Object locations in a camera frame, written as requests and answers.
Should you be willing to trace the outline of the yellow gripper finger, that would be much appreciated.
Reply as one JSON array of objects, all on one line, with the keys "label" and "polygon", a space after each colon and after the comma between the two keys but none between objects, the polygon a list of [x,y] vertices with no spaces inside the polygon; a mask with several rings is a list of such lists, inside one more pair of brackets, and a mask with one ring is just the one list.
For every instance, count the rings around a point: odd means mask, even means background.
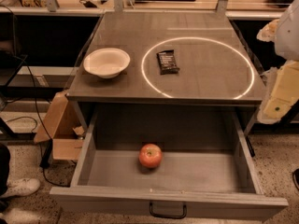
[{"label": "yellow gripper finger", "polygon": [[268,22],[263,29],[259,31],[256,38],[263,42],[274,42],[278,28],[279,19]]},{"label": "yellow gripper finger", "polygon": [[299,62],[287,61],[277,78],[263,112],[270,119],[281,119],[299,100]]}]

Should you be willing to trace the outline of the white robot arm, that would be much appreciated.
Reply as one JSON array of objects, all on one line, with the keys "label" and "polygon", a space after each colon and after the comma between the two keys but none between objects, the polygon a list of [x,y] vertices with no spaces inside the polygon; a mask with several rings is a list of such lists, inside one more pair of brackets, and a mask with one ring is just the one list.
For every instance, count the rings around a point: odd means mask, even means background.
[{"label": "white robot arm", "polygon": [[276,55],[286,60],[280,68],[266,72],[266,95],[257,115],[259,122],[274,124],[299,101],[299,0],[266,24],[257,39],[273,42]]}]

